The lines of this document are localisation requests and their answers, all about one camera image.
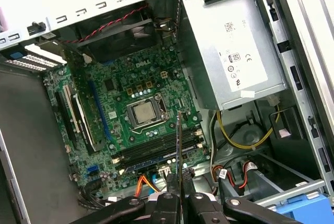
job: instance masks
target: dell logo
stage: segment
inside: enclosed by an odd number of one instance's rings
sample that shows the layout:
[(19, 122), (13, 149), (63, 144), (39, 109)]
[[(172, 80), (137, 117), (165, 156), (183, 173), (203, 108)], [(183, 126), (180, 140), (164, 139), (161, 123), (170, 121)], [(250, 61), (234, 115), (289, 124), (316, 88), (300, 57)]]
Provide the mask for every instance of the dell logo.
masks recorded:
[(136, 67), (139, 68), (141, 66), (146, 66), (146, 65), (149, 65), (149, 64), (151, 64), (150, 60), (142, 61), (142, 62), (136, 63)]

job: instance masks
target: green circuit board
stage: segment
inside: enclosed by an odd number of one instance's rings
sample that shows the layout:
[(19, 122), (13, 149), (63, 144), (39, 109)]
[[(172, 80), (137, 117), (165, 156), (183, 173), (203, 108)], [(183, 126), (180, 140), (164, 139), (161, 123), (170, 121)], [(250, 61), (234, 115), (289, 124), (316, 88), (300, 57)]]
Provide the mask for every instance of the green circuit board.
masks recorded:
[[(100, 193), (105, 197), (110, 192), (136, 185), (138, 174), (132, 172), (120, 175), (112, 161), (113, 155), (175, 133), (179, 112), (182, 115), (182, 129), (199, 127), (188, 83), (173, 48), (157, 45), (104, 64), (94, 61), (87, 64), (81, 55), (72, 51), (66, 51), (65, 55), (68, 65), (47, 73), (44, 83), (69, 156), (70, 170), (73, 170), (70, 173), (77, 173), (72, 179), (79, 186), (102, 178)], [(93, 154), (87, 151), (87, 145), (79, 133), (75, 133), (75, 143), (69, 138), (55, 96), (59, 92), (65, 98), (65, 86), (80, 97), (90, 134), (99, 147)], [(159, 105), (163, 105), (165, 110), (161, 110), (161, 115), (157, 117), (159, 121), (151, 123), (152, 126), (135, 128), (134, 124), (140, 126), (147, 117), (158, 116), (159, 112), (152, 109), (157, 104), (157, 96)], [(70, 106), (65, 104), (71, 116)], [(71, 127), (75, 128), (72, 119)], [(183, 162), (188, 167), (199, 164), (206, 160), (207, 152), (204, 144), (204, 148), (188, 152)], [(89, 176), (88, 169), (96, 165), (99, 173)], [(175, 163), (165, 161), (164, 165), (175, 170)]]

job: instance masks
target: ce mark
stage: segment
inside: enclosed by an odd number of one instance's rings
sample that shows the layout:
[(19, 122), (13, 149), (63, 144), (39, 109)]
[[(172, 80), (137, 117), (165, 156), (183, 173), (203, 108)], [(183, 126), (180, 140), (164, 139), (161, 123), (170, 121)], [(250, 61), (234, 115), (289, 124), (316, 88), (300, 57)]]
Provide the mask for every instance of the ce mark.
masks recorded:
[(250, 54), (246, 54), (246, 61), (248, 62), (248, 61), (252, 61), (252, 58), (251, 58), (251, 56), (250, 56)]

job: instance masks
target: motherboard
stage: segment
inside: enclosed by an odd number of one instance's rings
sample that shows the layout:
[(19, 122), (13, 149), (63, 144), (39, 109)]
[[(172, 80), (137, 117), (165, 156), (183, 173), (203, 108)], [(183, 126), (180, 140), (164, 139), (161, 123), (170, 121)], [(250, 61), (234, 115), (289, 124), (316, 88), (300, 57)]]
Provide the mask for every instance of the motherboard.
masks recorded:
[(207, 145), (174, 46), (157, 45), (98, 63), (64, 50), (67, 65), (44, 76), (70, 178), (99, 194), (136, 185), (141, 174), (176, 169), (176, 122), (183, 168), (207, 159)]

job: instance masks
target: cpu socket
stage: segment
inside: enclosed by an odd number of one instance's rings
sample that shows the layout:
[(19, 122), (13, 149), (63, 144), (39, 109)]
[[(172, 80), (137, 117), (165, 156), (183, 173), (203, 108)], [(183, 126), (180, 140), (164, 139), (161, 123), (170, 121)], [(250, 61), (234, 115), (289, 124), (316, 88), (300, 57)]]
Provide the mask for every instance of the cpu socket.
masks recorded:
[(154, 126), (168, 120), (168, 113), (160, 93), (127, 105), (132, 130)]

